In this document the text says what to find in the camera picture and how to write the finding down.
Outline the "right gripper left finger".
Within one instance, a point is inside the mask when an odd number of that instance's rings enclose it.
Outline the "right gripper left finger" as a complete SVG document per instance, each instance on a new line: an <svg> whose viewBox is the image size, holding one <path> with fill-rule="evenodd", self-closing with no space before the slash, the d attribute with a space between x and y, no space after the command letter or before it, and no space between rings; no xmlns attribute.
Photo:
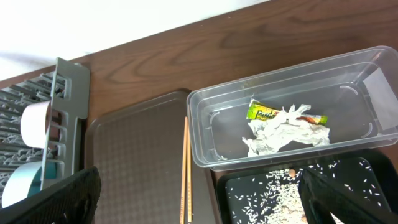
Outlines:
<svg viewBox="0 0 398 224"><path fill-rule="evenodd" d="M97 167L83 169L9 207L1 223L87 223L94 220L101 193Z"/></svg>

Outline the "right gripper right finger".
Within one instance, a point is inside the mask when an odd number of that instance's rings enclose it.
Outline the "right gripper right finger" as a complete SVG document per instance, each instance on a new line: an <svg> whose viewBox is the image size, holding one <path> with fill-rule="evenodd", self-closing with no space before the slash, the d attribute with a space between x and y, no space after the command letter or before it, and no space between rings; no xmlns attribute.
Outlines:
<svg viewBox="0 0 398 224"><path fill-rule="evenodd" d="M365 201L311 169L303 170L298 192L309 224L334 223L333 217L343 223L397 223L396 213Z"/></svg>

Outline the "rice food waste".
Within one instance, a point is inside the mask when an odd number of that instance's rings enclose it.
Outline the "rice food waste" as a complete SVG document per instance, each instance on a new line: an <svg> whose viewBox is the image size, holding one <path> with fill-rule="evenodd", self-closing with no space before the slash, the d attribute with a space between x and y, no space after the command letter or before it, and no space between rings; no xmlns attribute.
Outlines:
<svg viewBox="0 0 398 224"><path fill-rule="evenodd" d="M335 180L366 202L389 208L370 163L360 157L307 167ZM306 223L299 195L304 167L260 172L226 182L228 215L232 223Z"/></svg>

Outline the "light blue bowl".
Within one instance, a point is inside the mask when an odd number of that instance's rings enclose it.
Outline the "light blue bowl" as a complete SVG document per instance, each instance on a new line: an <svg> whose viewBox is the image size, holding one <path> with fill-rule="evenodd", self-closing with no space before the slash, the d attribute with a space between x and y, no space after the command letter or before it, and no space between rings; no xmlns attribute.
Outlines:
<svg viewBox="0 0 398 224"><path fill-rule="evenodd" d="M45 178L42 185L42 162L28 162L19 166L6 183L2 194L1 205L3 208L14 205L27 197L39 193L42 189L50 187L59 181L63 172L63 164L47 161Z"/></svg>

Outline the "white paper napkin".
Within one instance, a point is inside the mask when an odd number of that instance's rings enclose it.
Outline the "white paper napkin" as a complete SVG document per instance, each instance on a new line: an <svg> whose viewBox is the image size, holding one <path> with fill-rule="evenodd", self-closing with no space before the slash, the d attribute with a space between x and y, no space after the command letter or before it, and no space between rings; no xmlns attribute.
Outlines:
<svg viewBox="0 0 398 224"><path fill-rule="evenodd" d="M274 118L267 120L253 119L248 122L254 139L242 138L249 148L248 157L265 156L277 153L290 142L298 142L311 146L330 144L330 128L322 124L322 119L314 119L305 114L310 105L292 105L288 111L279 111Z"/></svg>

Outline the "white pink bowl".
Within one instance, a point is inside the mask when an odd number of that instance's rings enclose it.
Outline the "white pink bowl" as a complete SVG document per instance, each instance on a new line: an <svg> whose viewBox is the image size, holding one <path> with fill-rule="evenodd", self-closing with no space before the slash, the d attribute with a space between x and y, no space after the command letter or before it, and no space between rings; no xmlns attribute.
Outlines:
<svg viewBox="0 0 398 224"><path fill-rule="evenodd" d="M21 136L25 145L43 149L46 143L50 101L27 106L21 117Z"/></svg>

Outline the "green orange snack wrapper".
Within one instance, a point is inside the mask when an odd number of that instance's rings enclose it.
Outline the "green orange snack wrapper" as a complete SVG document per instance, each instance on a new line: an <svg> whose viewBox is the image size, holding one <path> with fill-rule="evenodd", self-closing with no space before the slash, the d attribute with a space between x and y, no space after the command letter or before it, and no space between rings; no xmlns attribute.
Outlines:
<svg viewBox="0 0 398 224"><path fill-rule="evenodd" d="M251 99L249 103L249 109L246 113L246 118L249 120L266 121L269 119L274 119L279 112L280 112L279 110L267 107L266 105L262 104L260 101ZM320 125L326 125L328 121L328 117L325 115L303 114L301 115L301 117L298 117L298 119L306 120L309 123L320 124Z"/></svg>

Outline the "wooden chopstick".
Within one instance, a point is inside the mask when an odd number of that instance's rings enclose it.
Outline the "wooden chopstick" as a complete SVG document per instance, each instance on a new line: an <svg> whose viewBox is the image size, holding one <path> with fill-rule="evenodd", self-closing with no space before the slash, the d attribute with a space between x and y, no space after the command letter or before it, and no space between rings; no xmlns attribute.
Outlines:
<svg viewBox="0 0 398 224"><path fill-rule="evenodd" d="M183 132L183 156L182 156L182 179L181 179L181 196L180 196L180 224L185 223L185 190L186 190L186 178L187 178L187 132L188 124L187 117L184 122Z"/></svg>
<svg viewBox="0 0 398 224"><path fill-rule="evenodd" d="M192 150L190 128L187 125L187 219L192 223Z"/></svg>

